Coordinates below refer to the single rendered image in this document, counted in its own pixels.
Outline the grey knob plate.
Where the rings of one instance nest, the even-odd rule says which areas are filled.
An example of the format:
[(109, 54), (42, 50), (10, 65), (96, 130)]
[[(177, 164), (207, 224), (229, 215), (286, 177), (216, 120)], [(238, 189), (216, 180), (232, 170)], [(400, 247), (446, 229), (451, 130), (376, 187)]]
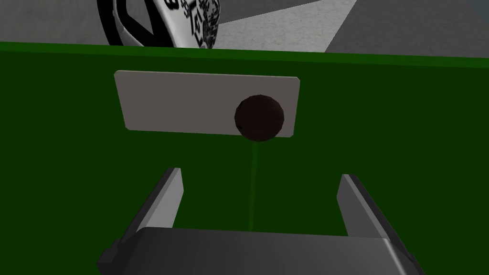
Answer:
[(297, 77), (119, 70), (114, 79), (129, 130), (238, 135), (238, 105), (250, 96), (266, 95), (285, 114), (278, 136), (294, 133)]

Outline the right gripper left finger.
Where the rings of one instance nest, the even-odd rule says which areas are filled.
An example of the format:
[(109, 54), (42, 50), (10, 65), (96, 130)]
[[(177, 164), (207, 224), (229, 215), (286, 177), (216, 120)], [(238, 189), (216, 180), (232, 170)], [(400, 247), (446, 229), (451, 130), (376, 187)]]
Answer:
[(145, 227), (171, 228), (184, 188), (180, 168), (168, 168), (129, 224), (121, 241)]

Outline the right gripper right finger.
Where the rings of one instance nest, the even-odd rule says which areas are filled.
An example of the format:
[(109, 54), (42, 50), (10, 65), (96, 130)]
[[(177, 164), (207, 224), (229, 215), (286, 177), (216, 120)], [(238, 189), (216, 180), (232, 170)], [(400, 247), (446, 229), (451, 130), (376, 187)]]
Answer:
[(394, 239), (391, 225), (358, 177), (342, 175), (337, 201), (349, 236)]

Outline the dark round door knob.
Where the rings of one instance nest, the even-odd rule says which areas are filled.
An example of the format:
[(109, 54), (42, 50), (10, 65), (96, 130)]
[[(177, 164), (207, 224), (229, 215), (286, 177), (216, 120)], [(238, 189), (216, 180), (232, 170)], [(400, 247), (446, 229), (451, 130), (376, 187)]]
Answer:
[(234, 122), (240, 134), (250, 141), (264, 142), (277, 136), (285, 120), (280, 103), (266, 95), (253, 95), (235, 110)]

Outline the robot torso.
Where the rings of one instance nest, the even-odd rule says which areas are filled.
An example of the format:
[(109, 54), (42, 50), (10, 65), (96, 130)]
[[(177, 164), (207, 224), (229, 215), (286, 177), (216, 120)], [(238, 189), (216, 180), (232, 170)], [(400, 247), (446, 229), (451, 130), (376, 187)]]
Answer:
[(109, 45), (213, 48), (220, 0), (144, 0), (152, 31), (127, 12), (127, 0), (96, 0)]

